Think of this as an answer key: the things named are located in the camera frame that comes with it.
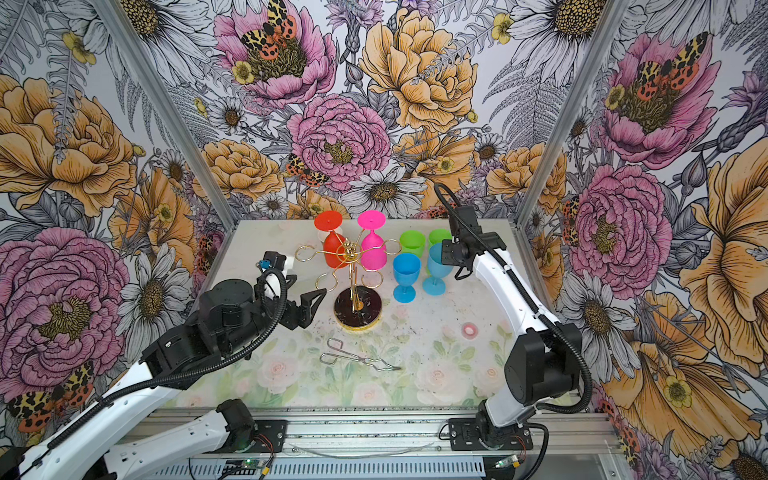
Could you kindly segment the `green wine glass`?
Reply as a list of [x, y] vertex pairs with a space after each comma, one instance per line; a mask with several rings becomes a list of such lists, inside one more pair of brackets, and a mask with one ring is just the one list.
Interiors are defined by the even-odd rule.
[[440, 245], [444, 240], [451, 240], [452, 238], [453, 236], [450, 230], [438, 228], [429, 233], [427, 240], [429, 247], [432, 247], [434, 245]]
[[425, 235], [417, 230], [408, 230], [399, 237], [402, 253], [409, 253], [421, 258], [426, 247]]

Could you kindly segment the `blue wine glass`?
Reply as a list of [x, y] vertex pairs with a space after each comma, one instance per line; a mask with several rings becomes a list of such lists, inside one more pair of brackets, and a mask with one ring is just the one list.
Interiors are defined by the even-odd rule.
[[424, 291], [431, 296], [443, 295], [446, 292], [444, 278], [452, 272], [453, 267], [443, 262], [440, 243], [433, 245], [429, 250], [427, 270], [428, 276], [422, 284]]
[[412, 253], [401, 253], [395, 257], [392, 266], [397, 283], [393, 291], [394, 299], [401, 304], [412, 302], [416, 297], [414, 284], [421, 272], [420, 259]]

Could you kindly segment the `green wine glass front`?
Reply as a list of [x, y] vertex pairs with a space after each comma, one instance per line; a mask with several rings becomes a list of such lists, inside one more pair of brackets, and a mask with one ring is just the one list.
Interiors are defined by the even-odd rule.
[[425, 235], [417, 230], [408, 230], [399, 237], [402, 253], [409, 253], [421, 258], [426, 247]]

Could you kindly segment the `blue wine glass front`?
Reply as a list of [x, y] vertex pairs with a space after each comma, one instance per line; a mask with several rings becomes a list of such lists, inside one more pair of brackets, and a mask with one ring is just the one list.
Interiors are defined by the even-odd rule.
[[397, 283], [393, 291], [394, 299], [401, 304], [412, 302], [416, 297], [414, 284], [421, 272], [420, 259], [412, 253], [401, 253], [395, 257], [392, 266]]

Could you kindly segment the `pink wine glass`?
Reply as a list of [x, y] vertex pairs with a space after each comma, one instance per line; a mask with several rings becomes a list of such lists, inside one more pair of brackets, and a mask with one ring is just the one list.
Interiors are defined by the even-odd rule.
[[362, 266], [369, 271], [381, 270], [387, 262], [385, 240], [377, 233], [377, 230], [386, 224], [386, 216], [377, 210], [363, 212], [357, 219], [358, 226], [362, 229], [364, 237], [360, 243]]

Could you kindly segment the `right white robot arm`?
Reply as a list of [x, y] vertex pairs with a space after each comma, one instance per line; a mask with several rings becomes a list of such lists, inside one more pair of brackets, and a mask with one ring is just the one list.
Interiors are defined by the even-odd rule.
[[498, 448], [530, 429], [539, 412], [583, 412], [592, 400], [593, 380], [580, 329], [561, 322], [535, 295], [504, 241], [482, 229], [472, 206], [445, 184], [434, 190], [451, 230], [451, 238], [440, 244], [442, 262], [458, 269], [456, 280], [475, 276], [493, 293], [514, 339], [504, 363], [505, 385], [478, 407], [479, 440]]

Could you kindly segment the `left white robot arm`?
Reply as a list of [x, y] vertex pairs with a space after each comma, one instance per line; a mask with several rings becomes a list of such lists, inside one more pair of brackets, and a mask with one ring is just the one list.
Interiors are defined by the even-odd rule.
[[203, 293], [196, 311], [150, 344], [120, 381], [65, 427], [33, 447], [1, 456], [4, 479], [119, 479], [106, 456], [130, 430], [201, 377], [247, 359], [278, 326], [307, 328], [327, 291], [291, 301], [293, 274], [265, 270], [255, 284], [228, 279]]

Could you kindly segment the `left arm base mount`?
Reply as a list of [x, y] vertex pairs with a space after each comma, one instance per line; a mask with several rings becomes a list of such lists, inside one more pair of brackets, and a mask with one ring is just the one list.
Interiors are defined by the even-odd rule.
[[287, 436], [286, 420], [255, 420], [236, 427], [227, 440], [235, 453], [281, 453]]

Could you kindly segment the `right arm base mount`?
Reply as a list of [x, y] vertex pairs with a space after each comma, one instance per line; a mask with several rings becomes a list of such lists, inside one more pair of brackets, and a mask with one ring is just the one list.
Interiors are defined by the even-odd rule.
[[454, 417], [447, 421], [452, 451], [528, 451], [533, 448], [530, 430], [519, 424], [496, 427], [477, 418]]

